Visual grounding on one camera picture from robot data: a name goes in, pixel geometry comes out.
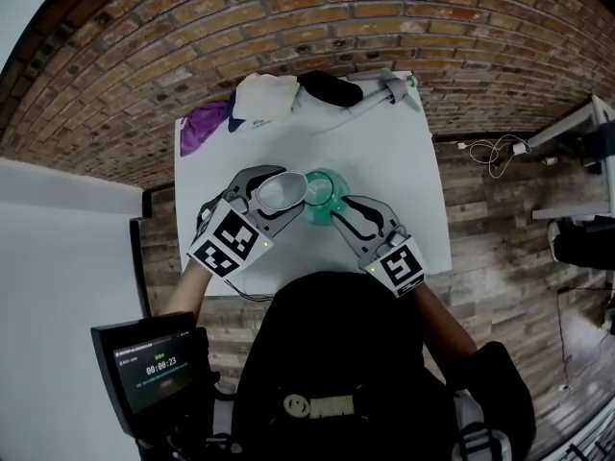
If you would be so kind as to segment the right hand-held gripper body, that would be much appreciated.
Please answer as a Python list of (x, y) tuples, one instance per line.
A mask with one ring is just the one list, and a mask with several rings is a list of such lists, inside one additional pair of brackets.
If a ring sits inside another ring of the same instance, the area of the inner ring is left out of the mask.
[(425, 260), (415, 239), (398, 227), (378, 241), (358, 262), (359, 268), (386, 287), (396, 298), (425, 280)]

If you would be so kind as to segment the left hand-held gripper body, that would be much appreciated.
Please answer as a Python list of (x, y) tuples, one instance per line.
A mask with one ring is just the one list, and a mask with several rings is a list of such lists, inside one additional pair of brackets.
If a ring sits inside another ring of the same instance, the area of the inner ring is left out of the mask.
[(220, 279), (227, 279), (273, 248), (272, 222), (256, 200), (225, 190), (203, 205), (187, 256)]

